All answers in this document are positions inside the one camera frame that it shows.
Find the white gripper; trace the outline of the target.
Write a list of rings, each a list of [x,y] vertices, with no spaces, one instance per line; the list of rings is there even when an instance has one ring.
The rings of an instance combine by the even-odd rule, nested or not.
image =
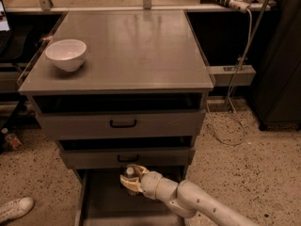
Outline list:
[[[135,177],[128,178],[124,175],[119,177],[120,182],[126,188],[133,192],[142,192],[145,197],[161,202],[170,202],[176,198],[178,187],[176,182],[167,179],[156,171],[149,172],[147,168],[137,164],[130,164],[127,168],[129,167],[135,170]]]

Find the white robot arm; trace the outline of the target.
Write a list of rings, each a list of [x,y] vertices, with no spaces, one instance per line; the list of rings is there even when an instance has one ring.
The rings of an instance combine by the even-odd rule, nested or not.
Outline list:
[[[128,165],[119,179],[121,184],[130,191],[162,202],[182,218],[192,218],[200,212],[218,226],[259,226],[251,219],[219,202],[189,180],[177,183],[157,171],[150,171],[137,164]]]

